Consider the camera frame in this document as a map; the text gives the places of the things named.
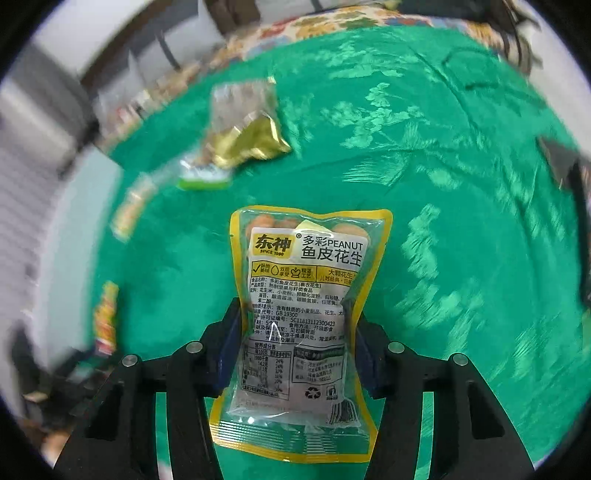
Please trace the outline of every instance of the green fabric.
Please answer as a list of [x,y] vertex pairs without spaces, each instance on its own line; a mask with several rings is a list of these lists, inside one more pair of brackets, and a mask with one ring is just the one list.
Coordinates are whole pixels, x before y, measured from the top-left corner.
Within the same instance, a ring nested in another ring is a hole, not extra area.
[[[394,226],[367,317],[422,355],[469,355],[532,459],[548,453],[591,384],[574,203],[535,142],[543,134],[571,144],[559,120],[517,72],[459,32],[335,33],[236,64],[152,116],[113,153],[125,168],[113,208],[139,172],[194,144],[213,85],[269,75],[290,155],[248,163],[227,190],[164,189],[125,246],[106,231],[93,304],[104,281],[120,285],[125,350],[168,355],[222,317],[236,295],[235,209],[387,208]],[[379,423],[383,402],[368,405]],[[427,476],[432,401],[424,410],[418,478]],[[217,454],[226,478],[353,479],[366,468]]]

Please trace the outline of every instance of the transparent plastic packaging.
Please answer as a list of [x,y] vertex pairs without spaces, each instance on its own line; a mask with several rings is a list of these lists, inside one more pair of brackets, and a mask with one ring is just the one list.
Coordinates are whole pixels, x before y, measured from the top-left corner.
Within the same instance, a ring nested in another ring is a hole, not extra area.
[[120,241],[127,242],[146,205],[163,187],[176,184],[183,190],[210,190],[228,187],[231,181],[232,170],[204,161],[201,148],[193,147],[160,168],[138,176],[117,208],[111,230]]
[[232,215],[244,339],[210,416],[216,443],[300,463],[369,460],[376,428],[349,345],[391,223],[387,210]]
[[277,120],[275,81],[224,83],[214,87],[206,159],[225,170],[249,158],[270,160],[291,151]]

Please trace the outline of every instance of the snack bag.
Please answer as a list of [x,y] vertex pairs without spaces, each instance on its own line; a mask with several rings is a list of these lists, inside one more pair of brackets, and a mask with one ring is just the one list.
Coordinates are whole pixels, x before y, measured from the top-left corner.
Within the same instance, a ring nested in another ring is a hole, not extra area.
[[275,80],[224,83],[212,90],[205,156],[222,169],[270,160],[291,147],[281,136]]
[[232,215],[245,336],[232,384],[212,408],[217,444],[301,463],[369,460],[376,428],[348,339],[391,224],[387,210],[254,206]]
[[100,303],[95,308],[95,342],[99,355],[109,356],[117,350],[115,314],[117,313],[117,295],[119,287],[111,281],[103,285]]

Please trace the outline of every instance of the wall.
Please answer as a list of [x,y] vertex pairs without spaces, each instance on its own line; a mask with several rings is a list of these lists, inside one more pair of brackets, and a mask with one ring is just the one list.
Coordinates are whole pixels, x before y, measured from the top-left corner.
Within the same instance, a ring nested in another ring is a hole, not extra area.
[[10,361],[15,322],[31,324],[33,279],[51,201],[59,187],[55,170],[31,158],[0,125],[0,389],[17,411]]
[[56,203],[41,252],[31,325],[37,359],[44,367],[55,367],[70,348],[90,346],[90,283],[120,176],[120,166],[88,147]]
[[34,41],[68,72],[83,74],[111,37],[152,0],[64,0]]

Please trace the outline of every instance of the colorful snack package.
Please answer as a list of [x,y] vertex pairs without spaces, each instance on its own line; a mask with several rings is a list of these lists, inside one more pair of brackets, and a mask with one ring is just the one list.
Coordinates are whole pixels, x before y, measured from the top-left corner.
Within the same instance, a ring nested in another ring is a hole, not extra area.
[[299,463],[369,460],[376,427],[346,329],[355,331],[391,224],[388,210],[252,206],[232,215],[245,336],[210,415],[217,444]]
[[105,282],[100,303],[95,308],[95,343],[99,355],[109,356],[117,350],[115,315],[118,294],[119,287],[116,284],[111,281]]

